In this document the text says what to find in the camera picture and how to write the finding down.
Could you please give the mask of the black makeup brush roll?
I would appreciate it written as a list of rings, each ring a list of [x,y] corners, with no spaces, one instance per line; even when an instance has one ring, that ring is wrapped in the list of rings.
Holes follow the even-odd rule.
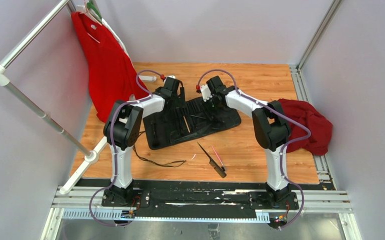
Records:
[[[191,117],[196,115],[207,118]],[[186,118],[190,133],[188,133],[184,117]],[[153,132],[151,121],[156,122],[158,145],[152,146]],[[206,108],[201,97],[185,101],[184,108],[164,109],[143,118],[147,143],[150,149],[158,150],[180,143],[196,140],[211,134],[235,128],[242,120],[237,110],[217,112],[211,114]]]

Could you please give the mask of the pink handled makeup brush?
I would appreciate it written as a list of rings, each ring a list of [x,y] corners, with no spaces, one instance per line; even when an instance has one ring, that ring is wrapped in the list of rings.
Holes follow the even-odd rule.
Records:
[[[225,168],[225,165],[224,165],[224,163],[223,163],[223,161],[222,161],[220,155],[217,153],[217,151],[216,151],[216,149],[214,148],[213,145],[211,146],[211,148],[212,148],[214,154],[216,155],[217,159],[219,160],[219,162],[220,162],[220,164],[221,164],[221,169],[225,172],[225,171],[226,171],[226,168]]]

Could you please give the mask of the black comb brush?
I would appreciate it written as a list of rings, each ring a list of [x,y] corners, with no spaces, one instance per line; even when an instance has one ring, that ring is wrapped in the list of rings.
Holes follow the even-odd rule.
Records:
[[[209,164],[212,166],[212,168],[219,174],[219,176],[224,179],[227,174],[226,171],[223,171],[221,168],[221,164],[219,165],[212,157],[211,155],[202,147],[201,144],[197,143],[201,150],[204,152],[204,154],[208,157],[209,159]]]

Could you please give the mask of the black angled brush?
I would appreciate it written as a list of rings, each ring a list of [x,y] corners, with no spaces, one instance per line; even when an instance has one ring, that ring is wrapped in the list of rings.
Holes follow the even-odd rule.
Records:
[[[198,119],[202,119],[202,120],[206,120],[207,119],[206,117],[192,115],[192,114],[190,116],[193,117],[193,118],[198,118]]]

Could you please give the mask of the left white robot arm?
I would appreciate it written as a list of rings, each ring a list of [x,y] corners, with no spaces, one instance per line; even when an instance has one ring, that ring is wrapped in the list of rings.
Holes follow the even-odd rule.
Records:
[[[146,97],[131,101],[118,100],[114,103],[103,129],[112,153],[112,177],[108,193],[122,207],[134,200],[133,176],[131,171],[132,151],[142,120],[162,112],[171,101],[185,100],[183,83],[173,77],[166,77],[164,84]]]

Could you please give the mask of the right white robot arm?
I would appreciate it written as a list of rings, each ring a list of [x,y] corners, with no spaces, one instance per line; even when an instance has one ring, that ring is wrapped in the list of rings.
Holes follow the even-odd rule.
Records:
[[[285,180],[286,164],[281,159],[285,145],[291,134],[291,128],[285,119],[277,116],[271,110],[280,114],[284,111],[279,103],[267,102],[245,94],[234,86],[226,87],[219,76],[212,77],[203,85],[197,85],[205,102],[213,107],[223,106],[242,112],[252,119],[254,135],[258,144],[264,149],[268,170],[266,202],[272,208],[280,208],[287,197],[283,192],[287,189]]]

